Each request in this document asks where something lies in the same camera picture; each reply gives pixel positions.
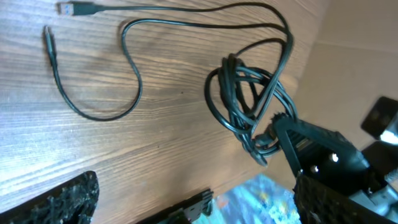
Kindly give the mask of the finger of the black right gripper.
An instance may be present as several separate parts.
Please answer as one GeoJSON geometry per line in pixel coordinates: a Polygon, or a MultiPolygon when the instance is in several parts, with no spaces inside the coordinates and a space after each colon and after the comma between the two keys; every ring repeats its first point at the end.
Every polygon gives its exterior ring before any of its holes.
{"type": "Polygon", "coordinates": [[[209,217],[212,214],[213,194],[214,192],[211,189],[203,190],[186,200],[137,222],[137,224],[192,224],[201,215],[209,217]]]}
{"type": "Polygon", "coordinates": [[[284,113],[272,118],[272,129],[294,176],[302,172],[345,196],[386,186],[382,175],[340,132],[284,113]]]}

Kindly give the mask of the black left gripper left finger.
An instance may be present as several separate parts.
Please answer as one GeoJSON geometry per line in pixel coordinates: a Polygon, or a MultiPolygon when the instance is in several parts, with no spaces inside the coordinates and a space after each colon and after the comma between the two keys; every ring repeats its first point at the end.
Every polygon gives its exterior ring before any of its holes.
{"type": "Polygon", "coordinates": [[[94,171],[86,171],[1,213],[1,224],[90,224],[100,187],[94,171]]]}

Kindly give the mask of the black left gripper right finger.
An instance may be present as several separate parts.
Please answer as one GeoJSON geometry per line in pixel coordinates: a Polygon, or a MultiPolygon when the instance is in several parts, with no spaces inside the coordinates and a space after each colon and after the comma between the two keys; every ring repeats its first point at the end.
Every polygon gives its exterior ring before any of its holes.
{"type": "Polygon", "coordinates": [[[306,175],[296,178],[294,203],[306,224],[394,224],[306,175]]]}

